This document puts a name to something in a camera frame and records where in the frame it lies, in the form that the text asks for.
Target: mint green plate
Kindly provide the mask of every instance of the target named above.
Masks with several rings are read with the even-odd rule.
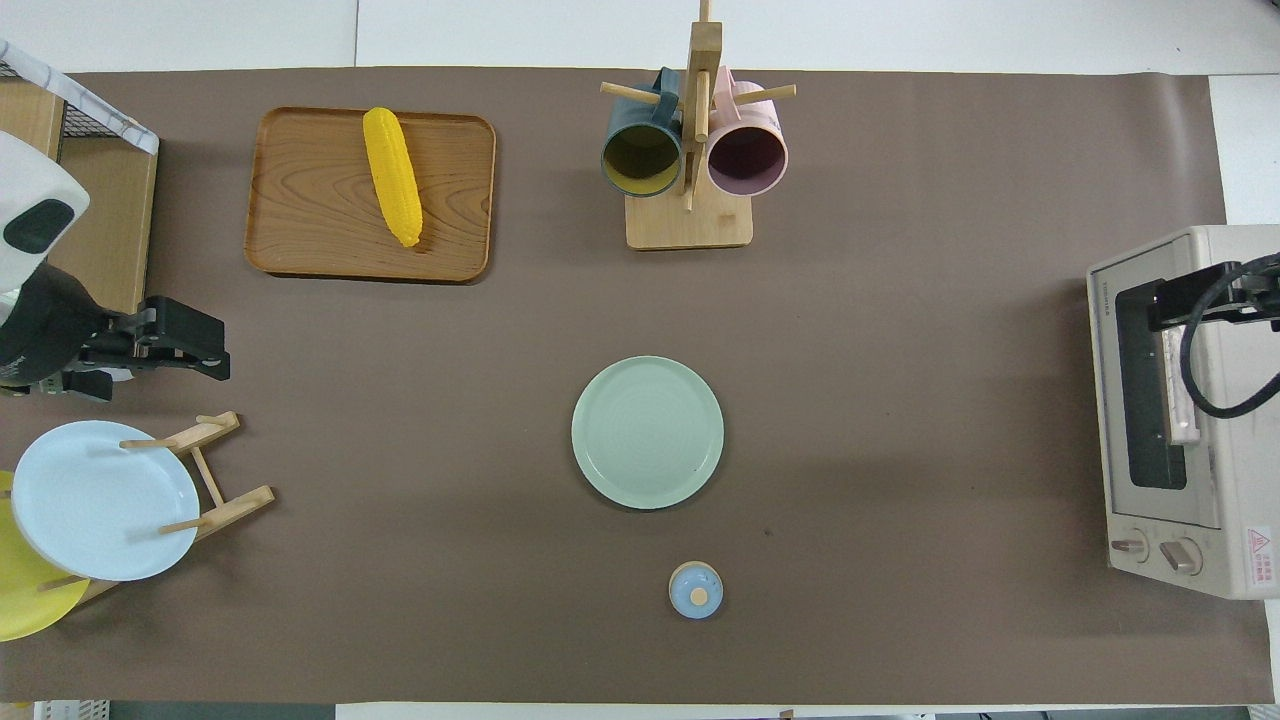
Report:
[[[724,448],[724,416],[689,368],[652,355],[595,375],[573,409],[573,455],[586,479],[618,505],[672,506],[698,492]]]

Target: white floor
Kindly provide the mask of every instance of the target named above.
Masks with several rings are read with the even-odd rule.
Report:
[[[696,0],[0,0],[0,37],[64,72],[655,68],[684,65],[696,6]],[[1210,87],[1228,222],[1280,223],[1280,9],[1267,0],[717,0],[712,12],[724,22],[724,61],[745,68],[1217,76]],[[1280,602],[1268,602],[1267,615],[1275,671]],[[338,717],[695,720],[781,710],[379,703],[340,706]],[[796,710],[838,716],[943,708]]]

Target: yellow corn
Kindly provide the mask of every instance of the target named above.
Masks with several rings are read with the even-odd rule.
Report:
[[[392,234],[404,247],[417,245],[422,234],[422,204],[417,199],[413,164],[404,145],[404,131],[387,108],[365,113],[365,151],[374,174],[378,206]]]

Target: yellow plate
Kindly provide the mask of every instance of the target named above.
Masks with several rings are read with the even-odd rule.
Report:
[[[0,489],[13,489],[13,473],[0,471]],[[88,580],[40,592],[42,583],[65,578],[27,544],[8,500],[0,500],[0,642],[44,630],[70,612]]]

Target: oven window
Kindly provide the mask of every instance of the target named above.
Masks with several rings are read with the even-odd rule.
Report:
[[[1161,282],[1129,288],[1115,299],[1129,479],[1144,488],[1183,489],[1187,487],[1183,448],[1169,445],[1165,434],[1160,334],[1147,325],[1147,309]]]

